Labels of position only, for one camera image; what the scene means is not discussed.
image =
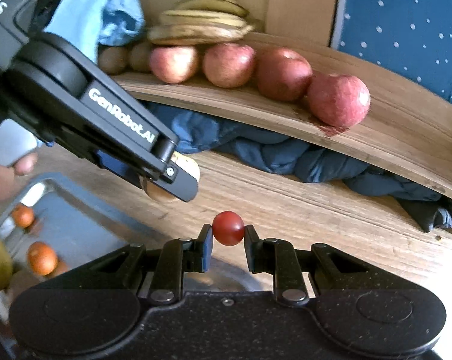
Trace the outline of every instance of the red cherry tomato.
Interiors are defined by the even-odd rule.
[[[237,245],[244,238],[244,222],[235,212],[221,212],[212,221],[212,234],[223,245]]]

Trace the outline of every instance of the wooden table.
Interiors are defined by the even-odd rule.
[[[419,283],[446,305],[448,322],[436,348],[445,360],[452,360],[452,234],[422,233],[390,197],[364,197],[342,183],[303,184],[213,152],[193,157],[201,181],[198,196],[187,204],[156,203],[138,188],[58,146],[40,150],[35,174],[59,171],[168,237],[196,237],[215,214],[232,210],[255,225],[261,238],[286,239],[297,249],[325,242]],[[247,270],[242,244],[215,243],[213,255]],[[271,288],[271,277],[261,275],[260,281]]]

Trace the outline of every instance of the screw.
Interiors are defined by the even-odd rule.
[[[152,292],[150,298],[158,303],[170,303],[174,300],[174,293],[168,289],[157,289]]]
[[[289,302],[297,303],[306,299],[306,293],[300,289],[287,289],[283,292],[283,298]]]
[[[234,304],[234,300],[232,300],[232,299],[227,299],[227,298],[221,299],[221,302],[222,302],[223,305],[225,305],[225,306],[232,306],[232,305]]]

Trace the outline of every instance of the human hand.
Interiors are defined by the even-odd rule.
[[[0,202],[15,193],[15,176],[23,176],[31,173],[37,160],[37,153],[31,153],[22,157],[11,168],[0,166]]]

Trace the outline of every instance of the blue polka dot fabric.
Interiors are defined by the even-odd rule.
[[[345,0],[335,33],[334,48],[452,103],[452,0]]]

